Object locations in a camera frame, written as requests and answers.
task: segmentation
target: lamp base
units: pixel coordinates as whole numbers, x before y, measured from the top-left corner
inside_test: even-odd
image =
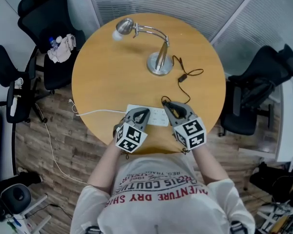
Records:
[[[164,76],[164,75],[167,75],[171,70],[172,70],[172,61],[171,59],[166,56],[165,57],[165,62],[164,62],[164,65],[161,67],[160,70],[156,70],[155,67],[156,67],[156,59],[159,55],[159,52],[155,52],[155,53],[152,53],[148,59],[147,59],[147,69],[157,75],[157,76]]]

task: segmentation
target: lamp head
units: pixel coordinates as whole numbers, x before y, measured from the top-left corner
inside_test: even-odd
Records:
[[[124,35],[129,35],[134,26],[134,21],[131,18],[124,18],[116,25],[116,30],[113,32],[113,39],[120,41]]]

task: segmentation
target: white power strip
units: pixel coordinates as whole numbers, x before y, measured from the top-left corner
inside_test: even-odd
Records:
[[[131,109],[139,108],[139,107],[146,107],[146,106],[138,106],[138,105],[129,104],[127,106],[126,114]],[[148,122],[147,122],[149,125],[163,126],[163,127],[168,126],[169,119],[167,117],[167,114],[164,108],[157,108],[157,107],[146,107],[146,108],[148,108],[151,112],[150,118],[148,119]]]

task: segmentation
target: round wooden table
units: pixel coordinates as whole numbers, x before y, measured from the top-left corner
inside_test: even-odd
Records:
[[[191,96],[188,104],[202,118],[209,132],[220,116],[226,91],[224,70],[211,44],[196,29],[173,17],[153,13],[126,17],[167,34],[170,42],[167,54],[181,57],[186,71],[204,69],[203,74],[188,77],[180,86]],[[147,69],[148,56],[160,50],[163,40],[145,33],[133,39],[133,31],[122,41],[114,41],[112,33],[120,19],[94,32],[77,56],[72,92],[78,112],[82,114],[97,109],[126,111],[128,104],[162,108],[162,96],[186,102],[188,97],[177,83],[183,74],[178,62],[168,75],[162,77],[153,75]],[[97,138],[108,144],[113,139],[113,126],[124,116],[96,112],[81,118]],[[148,125],[146,133],[148,137],[134,154],[182,150],[182,145],[172,136],[170,125]]]

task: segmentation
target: desk lamp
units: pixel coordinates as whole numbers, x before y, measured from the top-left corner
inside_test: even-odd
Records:
[[[133,38],[138,36],[139,32],[143,32],[156,35],[164,40],[160,52],[154,52],[148,57],[147,68],[155,75],[167,75],[172,70],[172,61],[167,56],[167,49],[169,47],[168,36],[158,29],[149,26],[142,26],[138,23],[135,23],[131,18],[125,18],[119,21],[116,25],[116,30],[112,34],[113,39],[116,41],[122,40],[123,36],[129,35],[132,29],[135,30],[135,35]],[[152,32],[145,29],[151,29],[157,32]]]

